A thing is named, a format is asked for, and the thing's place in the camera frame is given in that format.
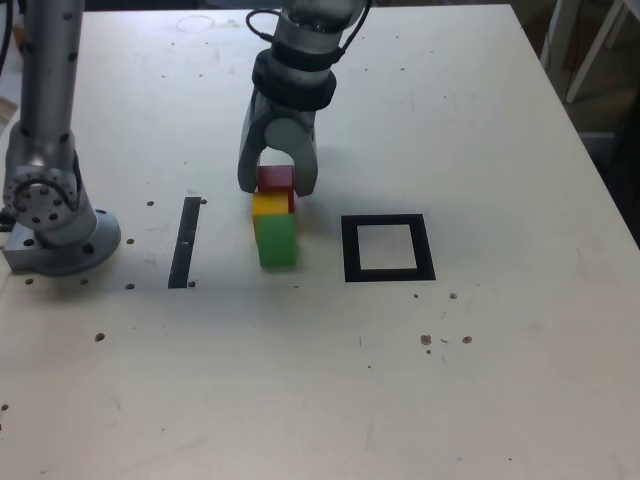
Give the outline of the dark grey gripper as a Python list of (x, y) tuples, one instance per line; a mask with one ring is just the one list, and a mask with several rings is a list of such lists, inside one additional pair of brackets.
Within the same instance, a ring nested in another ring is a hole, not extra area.
[(318, 178), (315, 120), (315, 112), (281, 106), (254, 89), (239, 147), (237, 177), (240, 189), (246, 193), (256, 190), (259, 158), (268, 146), (286, 153), (293, 160), (297, 196), (311, 195)]

